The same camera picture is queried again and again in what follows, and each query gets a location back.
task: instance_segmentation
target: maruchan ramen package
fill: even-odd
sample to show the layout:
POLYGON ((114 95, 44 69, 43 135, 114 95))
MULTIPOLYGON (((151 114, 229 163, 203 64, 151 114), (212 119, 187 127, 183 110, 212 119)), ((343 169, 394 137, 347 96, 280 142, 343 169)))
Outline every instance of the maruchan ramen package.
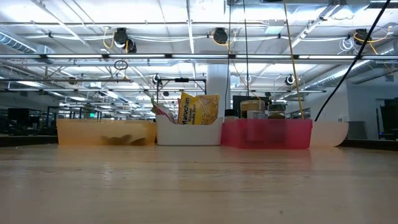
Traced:
POLYGON ((191 96, 181 93, 178 124, 213 124, 218 117, 219 95, 191 96))

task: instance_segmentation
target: white plastic bin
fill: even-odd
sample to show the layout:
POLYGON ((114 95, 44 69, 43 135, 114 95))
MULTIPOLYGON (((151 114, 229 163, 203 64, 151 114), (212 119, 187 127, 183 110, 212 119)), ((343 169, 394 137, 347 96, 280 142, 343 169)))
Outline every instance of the white plastic bin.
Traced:
POLYGON ((161 146, 218 146, 221 143, 223 118, 213 124, 173 124, 164 115, 156 115, 157 144, 161 146))

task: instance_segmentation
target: pink plastic bin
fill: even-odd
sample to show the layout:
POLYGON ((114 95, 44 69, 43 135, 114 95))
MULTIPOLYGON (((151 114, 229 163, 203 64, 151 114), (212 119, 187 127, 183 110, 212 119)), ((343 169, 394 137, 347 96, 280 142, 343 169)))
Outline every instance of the pink plastic bin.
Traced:
POLYGON ((308 149, 310 119, 237 119, 223 124, 221 145, 241 149, 308 149))

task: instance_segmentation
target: desk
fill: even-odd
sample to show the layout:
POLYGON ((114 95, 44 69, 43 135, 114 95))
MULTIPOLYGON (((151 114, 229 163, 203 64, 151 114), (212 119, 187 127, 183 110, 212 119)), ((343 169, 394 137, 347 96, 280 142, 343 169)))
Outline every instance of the desk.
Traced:
POLYGON ((398 153, 0 148, 2 223, 397 223, 398 153))

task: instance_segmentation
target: jar lid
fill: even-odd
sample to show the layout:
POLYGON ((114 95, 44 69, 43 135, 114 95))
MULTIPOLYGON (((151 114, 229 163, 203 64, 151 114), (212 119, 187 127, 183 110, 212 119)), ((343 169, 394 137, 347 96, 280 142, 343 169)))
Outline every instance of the jar lid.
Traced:
POLYGON ((268 105, 268 111, 285 111, 286 105, 285 104, 271 104, 268 105))
POLYGON ((238 114, 238 111, 234 110, 234 109, 227 109, 224 112, 225 116, 236 116, 237 114, 238 114))

